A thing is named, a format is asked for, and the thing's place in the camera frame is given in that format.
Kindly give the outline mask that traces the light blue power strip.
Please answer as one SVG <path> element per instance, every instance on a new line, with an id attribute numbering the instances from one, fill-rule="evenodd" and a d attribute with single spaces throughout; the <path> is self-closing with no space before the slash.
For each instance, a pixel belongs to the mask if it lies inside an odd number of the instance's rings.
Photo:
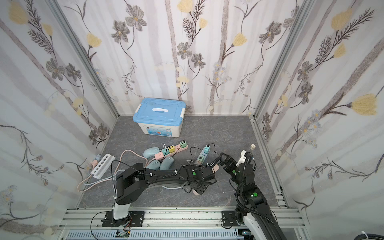
<path id="1" fill-rule="evenodd" d="M 206 160 L 209 152 L 210 152 L 210 145 L 206 145 L 200 155 L 197 157 L 196 161 L 195 161 L 195 165 L 202 165 L 204 163 L 204 161 Z"/>

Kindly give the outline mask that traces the blue mouse left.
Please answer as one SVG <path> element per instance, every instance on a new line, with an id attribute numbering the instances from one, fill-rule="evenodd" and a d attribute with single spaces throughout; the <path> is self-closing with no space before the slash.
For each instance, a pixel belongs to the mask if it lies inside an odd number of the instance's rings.
<path id="1" fill-rule="evenodd" d="M 148 165 L 146 166 L 147 169 L 150 169 L 150 170 L 158 170 L 161 166 L 161 162 L 158 161 L 158 160 L 153 160 L 151 161 L 150 163 L 148 163 Z"/>

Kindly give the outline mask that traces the teal charger on pink strip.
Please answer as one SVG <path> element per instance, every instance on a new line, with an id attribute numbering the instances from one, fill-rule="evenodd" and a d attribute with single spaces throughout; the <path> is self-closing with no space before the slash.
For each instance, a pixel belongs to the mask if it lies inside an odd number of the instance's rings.
<path id="1" fill-rule="evenodd" d="M 168 155 L 170 152 L 169 152 L 169 149 L 168 148 L 165 148 L 165 149 L 162 149 L 162 153 L 164 156 Z"/>

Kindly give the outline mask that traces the blue lid storage box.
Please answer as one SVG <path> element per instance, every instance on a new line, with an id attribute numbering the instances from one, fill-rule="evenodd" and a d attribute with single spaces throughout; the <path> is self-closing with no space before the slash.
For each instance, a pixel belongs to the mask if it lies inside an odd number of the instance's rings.
<path id="1" fill-rule="evenodd" d="M 183 101 L 145 98 L 136 109 L 133 121 L 144 134 L 178 138 L 185 112 Z"/>

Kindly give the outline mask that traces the white multi socket power strip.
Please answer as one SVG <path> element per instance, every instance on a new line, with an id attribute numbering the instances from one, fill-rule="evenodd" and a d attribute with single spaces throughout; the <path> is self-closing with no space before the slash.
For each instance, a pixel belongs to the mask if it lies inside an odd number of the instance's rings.
<path id="1" fill-rule="evenodd" d="M 92 170 L 91 174 L 95 179 L 100 180 L 108 168 L 111 166 L 112 161 L 114 161 L 116 157 L 105 154 L 96 165 L 96 167 Z"/>

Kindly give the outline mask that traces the pink mouse front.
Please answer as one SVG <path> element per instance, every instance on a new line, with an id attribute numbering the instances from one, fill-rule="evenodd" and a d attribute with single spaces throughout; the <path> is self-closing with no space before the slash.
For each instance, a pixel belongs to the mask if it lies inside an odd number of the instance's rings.
<path id="1" fill-rule="evenodd" d="M 200 189 L 197 189 L 197 190 L 193 189 L 193 190 L 192 190 L 192 193 L 193 193 L 194 195 L 196 195 L 196 196 L 201 196 L 201 195 L 202 195 L 202 191 L 201 191 Z"/>

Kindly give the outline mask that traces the blue mouse right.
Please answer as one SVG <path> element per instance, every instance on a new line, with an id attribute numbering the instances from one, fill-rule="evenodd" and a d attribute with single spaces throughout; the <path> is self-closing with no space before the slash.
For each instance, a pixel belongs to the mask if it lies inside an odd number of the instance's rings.
<path id="1" fill-rule="evenodd" d="M 173 165 L 174 161 L 175 160 L 173 157 L 170 157 L 170 156 L 166 157 L 160 165 L 160 170 L 169 170 Z"/>

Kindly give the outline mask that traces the blue mouse near strip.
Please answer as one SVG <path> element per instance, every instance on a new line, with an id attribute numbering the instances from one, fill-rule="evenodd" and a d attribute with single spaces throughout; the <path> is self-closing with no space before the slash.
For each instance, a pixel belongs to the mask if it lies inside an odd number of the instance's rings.
<path id="1" fill-rule="evenodd" d="M 143 152 L 143 157 L 145 157 L 147 159 L 152 159 L 159 152 L 160 152 L 160 149 L 158 147 L 151 147 L 151 148 L 146 149 Z"/>

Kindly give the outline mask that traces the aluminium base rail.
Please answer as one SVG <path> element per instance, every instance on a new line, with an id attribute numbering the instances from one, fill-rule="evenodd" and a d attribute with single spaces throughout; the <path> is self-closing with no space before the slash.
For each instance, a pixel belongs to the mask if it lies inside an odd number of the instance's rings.
<path id="1" fill-rule="evenodd" d="M 59 230 L 112 230 L 102 227 L 102 219 L 112 208 L 79 208 L 66 210 L 59 224 Z M 223 214 L 233 212 L 235 207 L 130 207 L 129 211 L 141 212 L 134 230 L 186 230 L 186 229 L 221 229 L 234 225 L 235 220 L 224 220 Z M 271 207 L 272 217 L 278 221 L 283 232 L 294 235 L 295 240 L 309 240 L 311 237 L 306 229 L 305 221 L 298 209 Z"/>

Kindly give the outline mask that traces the teal charger on blue strip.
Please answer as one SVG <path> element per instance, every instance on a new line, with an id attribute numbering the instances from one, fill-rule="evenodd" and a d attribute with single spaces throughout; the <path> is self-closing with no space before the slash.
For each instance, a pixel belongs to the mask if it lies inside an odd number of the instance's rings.
<path id="1" fill-rule="evenodd" d="M 210 152 L 210 145 L 206 145 L 203 149 L 203 153 L 207 155 L 209 154 L 209 152 Z"/>

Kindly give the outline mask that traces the pink power strip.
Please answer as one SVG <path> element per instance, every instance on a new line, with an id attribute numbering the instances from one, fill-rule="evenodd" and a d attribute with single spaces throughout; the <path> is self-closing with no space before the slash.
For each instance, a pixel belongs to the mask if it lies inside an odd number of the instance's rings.
<path id="1" fill-rule="evenodd" d="M 154 155 L 155 160 L 162 161 L 166 157 L 172 157 L 177 153 L 180 153 L 188 149 L 188 144 L 186 141 L 181 141 L 178 145 L 168 146 L 164 149 L 161 149 L 157 154 Z"/>

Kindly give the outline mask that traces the green charger on pink strip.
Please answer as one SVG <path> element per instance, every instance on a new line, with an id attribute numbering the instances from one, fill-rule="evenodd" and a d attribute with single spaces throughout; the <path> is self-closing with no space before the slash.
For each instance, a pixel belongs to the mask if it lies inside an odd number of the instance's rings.
<path id="1" fill-rule="evenodd" d="M 180 142 L 180 148 L 181 148 L 181 149 L 184 149 L 184 148 L 186 148 L 187 146 L 188 146 L 188 144 L 187 144 L 186 141 L 181 141 L 181 142 Z"/>

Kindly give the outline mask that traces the yellow charger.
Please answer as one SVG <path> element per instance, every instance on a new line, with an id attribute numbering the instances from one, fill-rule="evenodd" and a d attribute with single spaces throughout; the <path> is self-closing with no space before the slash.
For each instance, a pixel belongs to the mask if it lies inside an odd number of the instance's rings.
<path id="1" fill-rule="evenodd" d="M 173 146 L 173 145 L 172 145 L 172 146 L 169 146 L 168 149 L 169 149 L 169 152 L 170 152 L 170 153 L 174 153 L 174 152 L 176 151 L 176 148 L 175 148 L 175 146 Z"/>

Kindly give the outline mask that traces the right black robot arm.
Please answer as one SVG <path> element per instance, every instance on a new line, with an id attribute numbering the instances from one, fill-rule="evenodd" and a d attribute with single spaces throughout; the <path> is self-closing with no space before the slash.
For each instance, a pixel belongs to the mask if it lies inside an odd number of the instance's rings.
<path id="1" fill-rule="evenodd" d="M 285 240 L 275 214 L 268 201 L 255 182 L 256 162 L 253 154 L 243 151 L 236 161 L 231 156 L 221 153 L 220 166 L 231 176 L 234 182 L 236 208 L 235 214 L 239 225 L 247 227 L 255 240 Z"/>

